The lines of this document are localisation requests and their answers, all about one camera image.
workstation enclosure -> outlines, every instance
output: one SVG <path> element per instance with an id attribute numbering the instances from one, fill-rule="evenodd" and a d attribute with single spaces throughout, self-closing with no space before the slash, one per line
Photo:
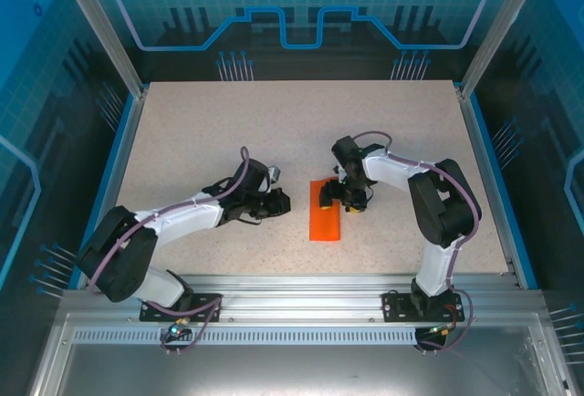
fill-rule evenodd
<path id="1" fill-rule="evenodd" d="M 0 17 L 3 394 L 584 389 L 584 0 L 3 0 Z M 473 326 L 436 357 L 383 321 L 421 259 L 407 197 L 376 186 L 337 246 L 308 242 L 309 181 L 365 130 L 459 159 L 483 207 L 454 278 Z M 109 208 L 196 193 L 242 142 L 293 210 L 156 256 L 224 295 L 167 359 L 164 325 L 92 296 L 73 261 Z"/>

black mounting bracket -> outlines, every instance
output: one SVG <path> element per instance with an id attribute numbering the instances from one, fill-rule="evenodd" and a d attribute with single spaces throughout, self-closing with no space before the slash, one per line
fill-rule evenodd
<path id="1" fill-rule="evenodd" d="M 453 314 L 446 308 L 456 309 L 456 322 L 464 321 L 463 302 L 460 295 L 448 290 L 440 296 L 432 297 L 432 304 L 421 315 L 412 301 L 412 293 L 398 293 L 395 290 L 381 295 L 381 308 L 385 323 L 450 323 Z"/>
<path id="2" fill-rule="evenodd" d="M 186 309 L 196 309 L 198 307 L 202 307 L 208 303 L 211 303 L 213 300 L 217 298 L 221 298 L 220 294 L 193 294 L 191 296 L 191 303 L 189 307 Z M 202 311 L 198 314 L 194 314 L 190 316 L 191 323 L 204 323 L 209 317 L 209 313 L 213 311 L 213 308 L 210 307 L 205 311 Z M 216 323 L 219 321 L 219 315 L 221 314 L 221 304 L 219 308 L 215 310 L 213 316 L 211 317 L 211 322 Z M 142 303 L 140 309 L 140 321 L 154 321 L 154 322 L 173 322 L 177 319 L 177 317 L 172 317 L 166 314 L 161 313 L 158 309 L 155 309 L 148 305 L 147 303 Z"/>

speckled work surface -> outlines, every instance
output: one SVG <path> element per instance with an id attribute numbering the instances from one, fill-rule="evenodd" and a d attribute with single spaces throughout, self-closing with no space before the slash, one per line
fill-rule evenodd
<path id="1" fill-rule="evenodd" d="M 152 83 L 118 203 L 179 202 L 231 176 L 239 147 L 277 165 L 292 212 L 254 227 L 231 222 L 185 236 L 154 256 L 181 274 L 415 273 L 423 237 L 408 193 L 376 185 L 364 214 L 341 213 L 341 240 L 308 241 L 309 182 L 332 174 L 334 142 L 385 130 L 405 157 L 459 162 L 483 208 L 457 272 L 506 271 L 451 81 Z M 363 139 L 369 144 L 380 139 Z"/>

robotic arm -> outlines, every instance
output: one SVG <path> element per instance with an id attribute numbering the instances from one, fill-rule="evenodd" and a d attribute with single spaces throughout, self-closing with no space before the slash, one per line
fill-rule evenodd
<path id="1" fill-rule="evenodd" d="M 203 188 L 184 202 L 161 209 L 134 213 L 123 206 L 114 207 L 80 252 L 79 268 L 93 277 L 116 242 L 132 227 L 138 227 L 123 248 L 102 267 L 97 287 L 112 302 L 137 297 L 173 311 L 191 309 L 193 291 L 174 273 L 151 267 L 154 252 L 187 234 L 233 220 L 259 224 L 242 219 L 243 214 L 261 222 L 290 211 L 288 196 L 273 187 L 280 175 L 277 167 L 267 168 L 248 159 L 242 177 L 244 169 L 242 163 L 233 177 Z"/>
<path id="2" fill-rule="evenodd" d="M 456 187 L 444 179 L 444 173 L 470 195 L 479 219 L 481 217 L 478 203 L 458 164 L 446 159 L 424 167 L 422 162 L 393 156 L 379 144 L 360 148 L 350 136 L 338 140 L 332 152 L 339 162 L 335 168 L 339 180 L 328 182 L 322 188 L 321 207 L 330 207 L 333 200 L 340 200 L 346 211 L 364 212 L 369 201 L 365 190 L 377 182 L 410 192 L 417 224 L 426 239 L 422 268 L 412 281 L 411 305 L 420 317 L 440 311 L 443 302 L 451 299 L 448 271 L 454 249 L 474 227 L 471 206 Z"/>

orange block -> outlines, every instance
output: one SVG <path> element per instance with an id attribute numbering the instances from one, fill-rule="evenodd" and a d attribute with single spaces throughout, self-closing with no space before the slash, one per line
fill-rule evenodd
<path id="1" fill-rule="evenodd" d="M 310 241 L 338 241 L 340 239 L 340 203 L 320 209 L 318 198 L 320 189 L 326 182 L 337 180 L 329 178 L 310 182 Z"/>

